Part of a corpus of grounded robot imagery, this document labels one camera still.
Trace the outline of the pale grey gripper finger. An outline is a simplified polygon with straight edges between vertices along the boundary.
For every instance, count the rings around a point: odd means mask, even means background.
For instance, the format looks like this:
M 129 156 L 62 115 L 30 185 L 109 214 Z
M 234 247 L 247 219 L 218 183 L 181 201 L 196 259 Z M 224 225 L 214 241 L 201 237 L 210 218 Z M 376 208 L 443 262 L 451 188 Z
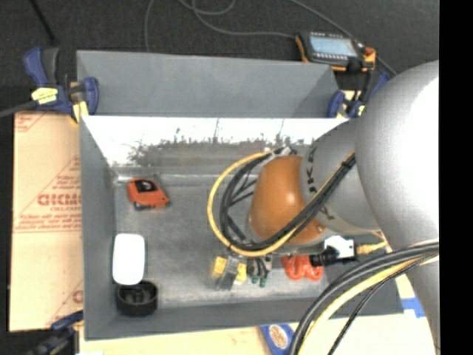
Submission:
M 230 291 L 233 287 L 234 281 L 237 278 L 237 269 L 239 261 L 237 258 L 229 256 L 225 258 L 225 265 L 222 274 L 217 279 L 217 290 Z

